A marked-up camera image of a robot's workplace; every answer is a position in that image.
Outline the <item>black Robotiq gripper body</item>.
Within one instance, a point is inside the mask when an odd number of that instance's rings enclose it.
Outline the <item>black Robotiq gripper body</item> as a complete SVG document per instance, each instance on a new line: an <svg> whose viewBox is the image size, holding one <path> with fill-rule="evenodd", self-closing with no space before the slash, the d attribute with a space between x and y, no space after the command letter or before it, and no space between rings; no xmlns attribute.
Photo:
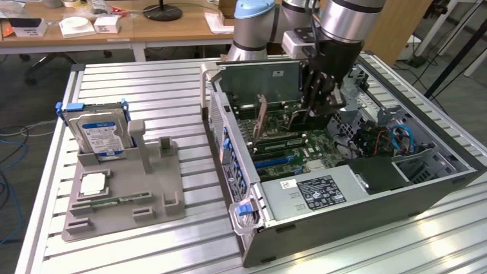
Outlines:
<svg viewBox="0 0 487 274"><path fill-rule="evenodd" d="M318 41L318 50L312 46L304 46L302 52L306 68L302 70L302 81L309 81L320 73L333 78L333 82L341 86L342 79L353 67L361 51L361 42L344 43L336 40Z"/></svg>

